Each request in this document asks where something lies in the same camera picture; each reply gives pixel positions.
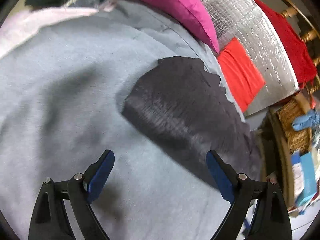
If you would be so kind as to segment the dark quilted bomber jacket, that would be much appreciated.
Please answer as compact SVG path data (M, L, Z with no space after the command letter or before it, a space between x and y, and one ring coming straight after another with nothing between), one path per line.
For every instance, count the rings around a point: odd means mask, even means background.
M167 57L141 76L122 115L168 156L207 184L206 155L215 150L236 172L260 179L261 155L221 78L191 57Z

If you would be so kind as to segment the light blue cardboard box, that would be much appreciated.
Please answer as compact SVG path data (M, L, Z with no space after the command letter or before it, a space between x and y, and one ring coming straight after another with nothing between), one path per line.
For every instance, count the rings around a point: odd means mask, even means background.
M295 206L308 203L317 193L317 183L311 153L301 155L300 150L291 154Z

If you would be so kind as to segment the wooden side table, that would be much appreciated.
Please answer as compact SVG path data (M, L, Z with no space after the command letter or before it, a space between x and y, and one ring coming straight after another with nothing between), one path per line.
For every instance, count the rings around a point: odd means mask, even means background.
M283 193L287 209L295 206L294 178L291 152L280 121L273 109L268 109L256 138L263 157L261 178L276 179Z

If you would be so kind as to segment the wicker basket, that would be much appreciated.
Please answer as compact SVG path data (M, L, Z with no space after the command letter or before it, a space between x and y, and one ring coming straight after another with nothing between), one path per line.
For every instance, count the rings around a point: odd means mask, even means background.
M299 120L310 110L307 98L302 93L298 93L276 111L291 153L300 151L304 154L311 149L312 130L310 127L303 128Z

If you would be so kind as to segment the light blue cloth in basket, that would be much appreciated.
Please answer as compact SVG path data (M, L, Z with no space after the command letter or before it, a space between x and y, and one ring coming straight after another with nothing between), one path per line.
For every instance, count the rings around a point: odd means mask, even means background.
M296 117L292 122L292 128L295 131L301 131L307 128L317 128L319 126L319 111L310 110L308 113Z

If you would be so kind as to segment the grey fleece blanket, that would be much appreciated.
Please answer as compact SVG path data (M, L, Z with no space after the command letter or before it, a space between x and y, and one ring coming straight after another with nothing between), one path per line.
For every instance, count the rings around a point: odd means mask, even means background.
M228 210L213 187L122 115L139 77L172 56L211 50L139 0L45 27L1 59L1 211L20 239L46 178L68 180L106 149L116 161L92 207L111 239L210 239Z

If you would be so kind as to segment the red-orange pillow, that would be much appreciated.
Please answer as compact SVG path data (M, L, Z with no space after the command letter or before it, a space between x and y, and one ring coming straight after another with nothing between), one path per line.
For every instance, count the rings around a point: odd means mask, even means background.
M217 57L227 85L242 112L265 85L261 72L237 38L232 38Z

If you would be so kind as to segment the red blanket on railing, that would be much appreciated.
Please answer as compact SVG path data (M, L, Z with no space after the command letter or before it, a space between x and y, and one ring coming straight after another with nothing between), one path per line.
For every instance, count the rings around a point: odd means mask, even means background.
M260 0L253 1L257 3L272 23L292 64L299 87L303 88L317 74L316 67L313 65L305 43L280 13L272 10Z

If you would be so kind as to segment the silver foil insulation panel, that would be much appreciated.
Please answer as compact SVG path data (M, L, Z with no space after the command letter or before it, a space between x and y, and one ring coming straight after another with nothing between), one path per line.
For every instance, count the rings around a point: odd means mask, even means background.
M220 48L237 38L265 79L245 115L291 96L299 89L289 57L271 22L253 0L201 0L214 24Z

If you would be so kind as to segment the magenta pillow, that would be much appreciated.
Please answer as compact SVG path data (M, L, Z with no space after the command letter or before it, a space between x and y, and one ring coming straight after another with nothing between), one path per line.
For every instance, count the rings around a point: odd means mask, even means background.
M215 52L220 51L214 24L200 0L141 0L163 10Z

